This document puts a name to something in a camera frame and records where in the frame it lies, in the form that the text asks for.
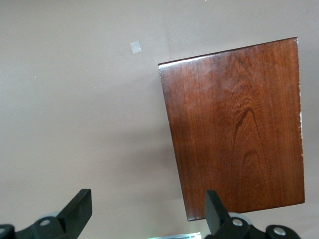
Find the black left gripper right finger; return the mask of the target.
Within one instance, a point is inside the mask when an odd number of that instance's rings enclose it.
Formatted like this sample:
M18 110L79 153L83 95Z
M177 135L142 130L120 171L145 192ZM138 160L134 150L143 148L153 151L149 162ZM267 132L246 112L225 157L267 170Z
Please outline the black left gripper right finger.
M210 230L205 239L265 239L248 217L229 213L214 190L205 193L205 218Z

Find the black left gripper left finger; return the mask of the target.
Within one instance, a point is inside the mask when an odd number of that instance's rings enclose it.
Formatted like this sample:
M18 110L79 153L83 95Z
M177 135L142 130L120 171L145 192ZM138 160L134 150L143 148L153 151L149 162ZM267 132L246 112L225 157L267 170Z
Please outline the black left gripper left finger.
M82 189L57 216L39 219L14 239L78 239L91 216L91 190Z

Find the small clear tape patch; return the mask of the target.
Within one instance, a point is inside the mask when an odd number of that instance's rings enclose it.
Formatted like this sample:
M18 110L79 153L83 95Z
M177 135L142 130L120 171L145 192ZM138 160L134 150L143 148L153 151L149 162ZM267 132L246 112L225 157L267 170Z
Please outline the small clear tape patch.
M138 54L142 51L140 43L138 41L130 43L133 54Z

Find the dark wooden drawer cabinet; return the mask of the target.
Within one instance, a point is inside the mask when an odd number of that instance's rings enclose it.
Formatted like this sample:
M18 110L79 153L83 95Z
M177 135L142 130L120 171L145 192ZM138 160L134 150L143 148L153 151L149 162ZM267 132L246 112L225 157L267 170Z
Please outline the dark wooden drawer cabinet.
M189 221L207 190L238 213L305 201L296 37L158 68Z

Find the brown paper table cover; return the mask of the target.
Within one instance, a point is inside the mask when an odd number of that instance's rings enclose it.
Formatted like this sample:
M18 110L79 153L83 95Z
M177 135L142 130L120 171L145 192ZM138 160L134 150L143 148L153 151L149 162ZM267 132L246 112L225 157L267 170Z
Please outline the brown paper table cover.
M185 214L158 65L289 37L305 202L247 216L319 239L319 0L0 0L0 224L90 188L79 239L207 235Z

